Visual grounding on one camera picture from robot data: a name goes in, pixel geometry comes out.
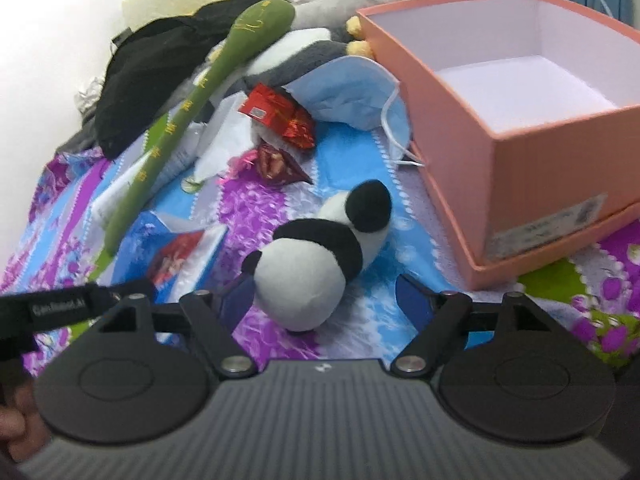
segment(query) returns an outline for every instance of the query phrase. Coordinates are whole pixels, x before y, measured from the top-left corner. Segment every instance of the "human hand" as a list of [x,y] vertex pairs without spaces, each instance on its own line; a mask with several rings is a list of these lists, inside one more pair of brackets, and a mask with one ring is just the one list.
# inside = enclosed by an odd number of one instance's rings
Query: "human hand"
[[36,454],[51,436],[36,407],[33,378],[18,361],[0,363],[4,395],[4,406],[0,402],[0,448],[14,461],[22,462]]

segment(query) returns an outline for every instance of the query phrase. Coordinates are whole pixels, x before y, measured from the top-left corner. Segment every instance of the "barcode sticker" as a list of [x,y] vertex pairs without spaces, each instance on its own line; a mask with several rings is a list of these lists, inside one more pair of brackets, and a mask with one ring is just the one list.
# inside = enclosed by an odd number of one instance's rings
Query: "barcode sticker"
[[486,257],[502,260],[579,231],[596,220],[606,199],[603,193],[535,222],[495,233],[489,238]]
[[267,112],[265,112],[264,110],[260,110],[260,108],[254,107],[251,108],[249,115],[251,115],[251,117],[255,117],[256,119],[263,119],[267,115]]

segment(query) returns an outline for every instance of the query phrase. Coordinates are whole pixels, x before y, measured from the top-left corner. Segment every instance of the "metal bolt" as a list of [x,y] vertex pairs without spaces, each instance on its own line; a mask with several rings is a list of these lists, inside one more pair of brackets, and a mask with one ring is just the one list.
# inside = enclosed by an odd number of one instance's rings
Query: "metal bolt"
[[254,363],[246,356],[233,355],[222,359],[222,369],[230,374],[243,374],[248,372]]
[[396,361],[396,368],[401,372],[421,372],[427,367],[427,362],[417,355],[404,355]]

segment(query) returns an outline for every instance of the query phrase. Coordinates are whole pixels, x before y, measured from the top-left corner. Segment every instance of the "patterned bedsheet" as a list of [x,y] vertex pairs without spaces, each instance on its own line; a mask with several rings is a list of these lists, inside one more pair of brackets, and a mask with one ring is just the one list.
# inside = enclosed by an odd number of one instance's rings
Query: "patterned bedsheet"
[[[380,256],[348,286],[342,303],[318,330],[290,335],[253,307],[234,336],[263,365],[272,358],[382,358],[386,362],[414,337],[398,309],[394,281],[413,272],[436,290],[462,281],[444,232],[415,168],[394,170],[383,137],[344,124],[320,123],[318,147],[303,169],[314,184],[265,187],[252,170],[222,184],[209,180],[196,194],[182,190],[183,175],[154,197],[150,208],[188,218],[201,226],[228,226],[211,286],[228,282],[249,252],[268,243],[283,222],[311,216],[339,189],[379,178],[392,191],[390,237]],[[98,149],[59,155],[44,169],[33,197],[28,225],[0,281],[3,294],[81,284],[92,270],[103,232],[92,224],[92,199],[141,154],[141,136],[116,161]],[[495,290],[474,293],[496,300],[506,290],[524,290],[566,328],[612,365],[624,364],[640,346],[640,222],[636,221],[571,258],[521,276]],[[104,275],[102,282],[108,282]],[[86,328],[86,324],[38,336],[39,352],[25,357],[37,374]]]

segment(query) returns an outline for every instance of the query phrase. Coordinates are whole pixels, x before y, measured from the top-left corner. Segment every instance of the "panda plush toy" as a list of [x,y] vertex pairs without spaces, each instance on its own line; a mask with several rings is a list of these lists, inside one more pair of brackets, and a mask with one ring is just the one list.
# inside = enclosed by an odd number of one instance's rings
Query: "panda plush toy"
[[273,241],[242,263],[242,272],[254,276],[257,306],[290,332],[325,322],[347,283],[380,252],[391,206],[385,185],[368,180],[332,196],[316,218],[278,227]]

